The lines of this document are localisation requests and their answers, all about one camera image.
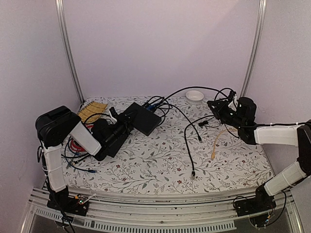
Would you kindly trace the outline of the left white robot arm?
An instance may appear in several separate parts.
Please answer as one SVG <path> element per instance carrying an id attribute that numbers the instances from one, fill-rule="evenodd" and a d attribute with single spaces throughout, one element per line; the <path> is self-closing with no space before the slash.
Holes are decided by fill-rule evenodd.
<path id="1" fill-rule="evenodd" d="M 109 111 L 115 123 L 109 124 L 101 118 L 94 122 L 92 129 L 88 129 L 81 118 L 66 106 L 49 111 L 36 120 L 35 128 L 43 149 L 43 171 L 50 193 L 49 208 L 61 213 L 86 216 L 88 199 L 81 195 L 69 196 L 62 167 L 62 156 L 67 150 L 63 142 L 67 137 L 72 137 L 97 161 L 107 156 L 114 157 L 132 131 L 137 111 L 124 111 L 121 114 L 117 114 L 114 108 Z"/>

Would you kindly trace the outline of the black TP-Link network switch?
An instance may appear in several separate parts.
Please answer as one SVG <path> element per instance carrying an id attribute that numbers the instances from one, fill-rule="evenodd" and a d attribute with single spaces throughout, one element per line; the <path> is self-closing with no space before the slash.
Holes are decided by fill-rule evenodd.
<path id="1" fill-rule="evenodd" d="M 161 117 L 135 102 L 123 113 L 130 117 L 132 126 L 145 136 L 149 136 L 161 122 Z"/>

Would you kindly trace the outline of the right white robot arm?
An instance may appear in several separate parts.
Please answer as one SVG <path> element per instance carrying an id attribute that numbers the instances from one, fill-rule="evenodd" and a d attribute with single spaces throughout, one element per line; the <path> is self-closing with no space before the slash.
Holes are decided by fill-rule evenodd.
<path id="1" fill-rule="evenodd" d="M 311 122 L 255 122 L 257 106 L 247 97 L 238 100 L 209 100 L 208 107 L 221 124 L 238 131 L 248 145 L 261 145 L 275 175 L 255 190 L 253 198 L 233 201 L 238 216 L 268 211 L 276 207 L 275 195 L 295 187 L 311 175 Z"/>

